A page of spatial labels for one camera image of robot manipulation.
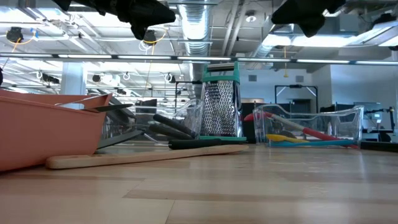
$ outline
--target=ceiling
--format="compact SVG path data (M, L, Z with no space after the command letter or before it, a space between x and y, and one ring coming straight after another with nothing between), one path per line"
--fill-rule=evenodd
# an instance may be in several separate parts
M33 32L37 37L24 45L18 45L15 52L25 53L50 53L50 54L131 54L131 55L186 55L183 40L181 17L177 16L175 22L151 27L160 40L153 49L143 49L141 41L136 40L131 33L130 24L119 22L114 15L99 15L94 10L82 11L73 7L67 14L57 8L48 0L36 0L37 8L16 7L19 1L2 1L0 7L0 52L13 51L14 44L6 38L6 32L11 26L22 27L24 42L32 38ZM233 0L220 1L211 7L210 27L210 55L220 56L224 37L227 31ZM282 1L250 1L246 11L255 10L256 20L247 22L243 20L238 38L233 45L232 54L246 54L256 50L262 42L262 28L266 16L271 15ZM300 57L300 58L344 58L344 59L384 59L390 56L387 47L350 47L350 48L324 48L324 47L286 47L285 49L273 48L274 57ZM6 58L0 58L1 66ZM120 75L123 77L128 72L129 76L121 78L122 86L138 88L173 88L174 84L165 81L164 75L170 73L180 81L191 81L189 64L182 63L126 63L126 62L85 62L88 71L89 86L104 86L104 83L92 81L93 75ZM273 69L285 68L284 64L274 64ZM311 72L318 66L306 64L290 64L288 68L307 69ZM47 85L37 78L37 72L42 71L61 79L62 62L14 60L11 59L4 70L4 78L9 83L21 85ZM36 89L37 92L57 93L58 90ZM173 90L159 91L134 91L133 96L172 97ZM133 99L120 96L123 100ZM183 91L181 98L192 98L192 91Z

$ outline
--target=desk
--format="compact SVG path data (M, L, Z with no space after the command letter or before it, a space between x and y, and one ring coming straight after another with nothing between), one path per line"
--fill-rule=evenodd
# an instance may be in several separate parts
M224 156L33 167L0 175L0 217L2 224L397 223L397 168L398 154L388 152L254 145Z

